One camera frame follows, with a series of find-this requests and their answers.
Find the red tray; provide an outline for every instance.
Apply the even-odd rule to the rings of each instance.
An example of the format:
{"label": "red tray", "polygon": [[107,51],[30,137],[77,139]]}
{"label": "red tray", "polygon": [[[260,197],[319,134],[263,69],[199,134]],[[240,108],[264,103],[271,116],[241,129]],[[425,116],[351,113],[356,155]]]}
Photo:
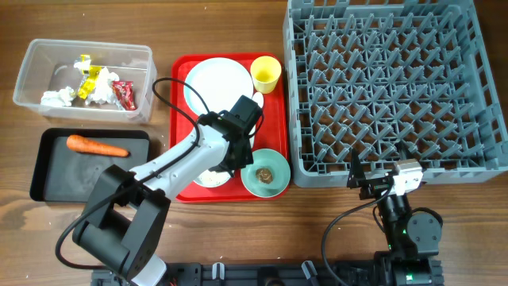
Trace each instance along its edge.
{"label": "red tray", "polygon": [[[213,54],[213,55],[187,55],[177,59],[173,64],[171,74],[173,77],[185,80],[187,74],[197,64],[204,60],[214,57],[225,57],[235,60],[243,65],[248,71],[252,62],[260,56],[273,56],[268,52],[247,52],[234,54]],[[194,120],[198,118],[183,98],[183,85],[171,83],[171,102],[178,108],[189,114]],[[274,149],[288,159],[287,151],[287,125],[286,125],[286,106],[284,104],[284,89],[282,76],[277,83],[277,87],[272,93],[264,95],[264,123],[254,139],[252,150]],[[192,131],[193,127],[182,115],[171,109],[169,122],[169,147],[175,146]],[[213,203],[213,202],[231,202],[231,201],[249,201],[260,200],[245,189],[241,182],[240,171],[235,171],[234,178],[220,187],[206,188],[191,183],[177,197],[177,200],[184,203]]]}

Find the red wrapper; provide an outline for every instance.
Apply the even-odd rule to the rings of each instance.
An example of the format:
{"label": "red wrapper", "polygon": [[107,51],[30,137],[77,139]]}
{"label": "red wrapper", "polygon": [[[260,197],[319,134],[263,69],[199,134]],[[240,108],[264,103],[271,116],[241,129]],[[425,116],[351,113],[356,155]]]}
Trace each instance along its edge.
{"label": "red wrapper", "polygon": [[136,110],[134,104],[133,82],[113,81],[112,85],[118,101],[125,110]]}

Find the yellow mug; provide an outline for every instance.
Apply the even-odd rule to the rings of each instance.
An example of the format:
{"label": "yellow mug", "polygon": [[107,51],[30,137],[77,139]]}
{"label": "yellow mug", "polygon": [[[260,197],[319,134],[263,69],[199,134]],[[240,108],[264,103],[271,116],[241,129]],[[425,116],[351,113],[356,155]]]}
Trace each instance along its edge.
{"label": "yellow mug", "polygon": [[260,56],[251,65],[251,76],[254,87],[262,94],[272,92],[277,85],[283,68],[272,56]]}

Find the gray dish rack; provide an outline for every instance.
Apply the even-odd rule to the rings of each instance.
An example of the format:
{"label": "gray dish rack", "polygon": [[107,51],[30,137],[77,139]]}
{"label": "gray dish rack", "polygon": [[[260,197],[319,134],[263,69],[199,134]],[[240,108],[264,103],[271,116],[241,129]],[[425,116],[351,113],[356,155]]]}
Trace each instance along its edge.
{"label": "gray dish rack", "polygon": [[508,170],[472,0],[322,2],[289,0],[283,25],[298,186],[345,186],[352,148],[369,177],[381,176],[399,159],[397,141],[429,184],[479,183]]}

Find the clear plastic bin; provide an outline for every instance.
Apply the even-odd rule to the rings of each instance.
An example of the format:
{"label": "clear plastic bin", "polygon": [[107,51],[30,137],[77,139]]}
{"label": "clear plastic bin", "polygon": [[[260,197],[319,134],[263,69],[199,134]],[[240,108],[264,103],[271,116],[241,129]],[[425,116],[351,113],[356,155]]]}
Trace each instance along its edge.
{"label": "clear plastic bin", "polygon": [[[108,67],[122,81],[133,81],[137,109],[123,111],[115,105],[84,106],[75,100],[69,107],[42,106],[45,91],[59,91],[67,86],[77,90],[81,73],[73,67],[80,55],[90,55],[92,64]],[[33,40],[17,76],[13,101],[41,115],[110,122],[142,123],[152,112],[152,83],[157,76],[152,50],[143,45],[112,44],[89,41]]]}

